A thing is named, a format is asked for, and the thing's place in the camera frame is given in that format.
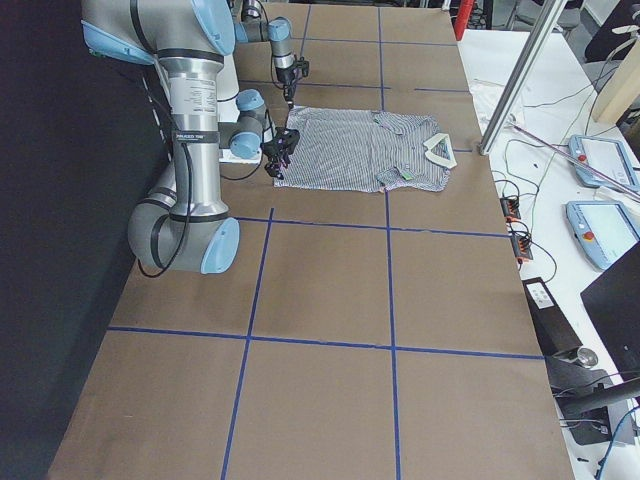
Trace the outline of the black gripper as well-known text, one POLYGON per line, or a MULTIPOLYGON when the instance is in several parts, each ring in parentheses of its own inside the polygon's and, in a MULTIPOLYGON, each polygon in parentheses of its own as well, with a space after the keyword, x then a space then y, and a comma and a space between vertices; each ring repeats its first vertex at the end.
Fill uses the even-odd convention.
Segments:
POLYGON ((298 82, 309 75, 309 61, 304 57, 287 55, 273 58, 276 77, 282 87, 288 108, 294 107, 298 82))
POLYGON ((265 171, 271 178, 283 180, 282 168, 287 168, 300 140, 297 129, 277 127, 275 136, 268 142, 261 144, 262 153, 267 157, 265 171))

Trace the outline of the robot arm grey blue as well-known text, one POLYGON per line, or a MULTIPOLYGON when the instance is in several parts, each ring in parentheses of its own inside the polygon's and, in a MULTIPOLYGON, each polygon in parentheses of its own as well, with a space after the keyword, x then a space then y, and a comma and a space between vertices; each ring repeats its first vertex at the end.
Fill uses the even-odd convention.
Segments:
POLYGON ((277 178, 300 138, 272 124, 258 91, 238 88, 233 53, 240 43, 268 43, 277 84, 292 102, 309 64, 292 49, 290 21, 269 18, 254 1, 240 11, 229 1, 86 1, 81 22, 91 52, 153 66, 165 83, 172 162, 128 225, 141 272, 226 271, 240 226, 221 197, 221 158, 256 160, 277 178))
POLYGON ((286 17, 269 19, 261 1, 241 2, 240 19, 234 22, 238 43, 265 43, 271 48, 271 82, 282 91, 292 110, 299 82, 309 75, 310 63, 292 47, 292 24, 286 17))

